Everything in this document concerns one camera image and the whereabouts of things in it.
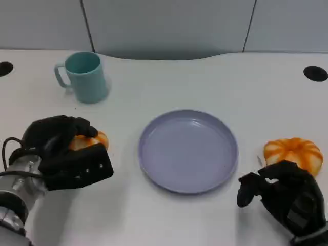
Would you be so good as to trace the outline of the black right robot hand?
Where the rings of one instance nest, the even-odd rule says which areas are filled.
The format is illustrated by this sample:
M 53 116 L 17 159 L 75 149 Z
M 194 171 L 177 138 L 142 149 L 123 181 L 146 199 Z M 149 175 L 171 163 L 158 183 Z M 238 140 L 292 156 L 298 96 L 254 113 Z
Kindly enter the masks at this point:
M 294 237 L 291 245 L 327 245 L 324 198 L 307 170 L 283 160 L 239 178 L 237 205 L 261 197 L 266 210 Z

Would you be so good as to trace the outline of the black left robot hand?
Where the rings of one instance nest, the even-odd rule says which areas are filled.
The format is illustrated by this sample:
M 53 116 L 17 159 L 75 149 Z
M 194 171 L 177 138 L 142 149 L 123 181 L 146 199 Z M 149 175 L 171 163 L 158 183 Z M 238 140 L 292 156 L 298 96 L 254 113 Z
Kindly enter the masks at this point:
M 114 174 L 104 144 L 69 149 L 75 136 L 97 135 L 98 130 L 86 119 L 60 115 L 34 121 L 23 134 L 22 144 L 41 157 L 38 170 L 49 191 L 78 189 Z

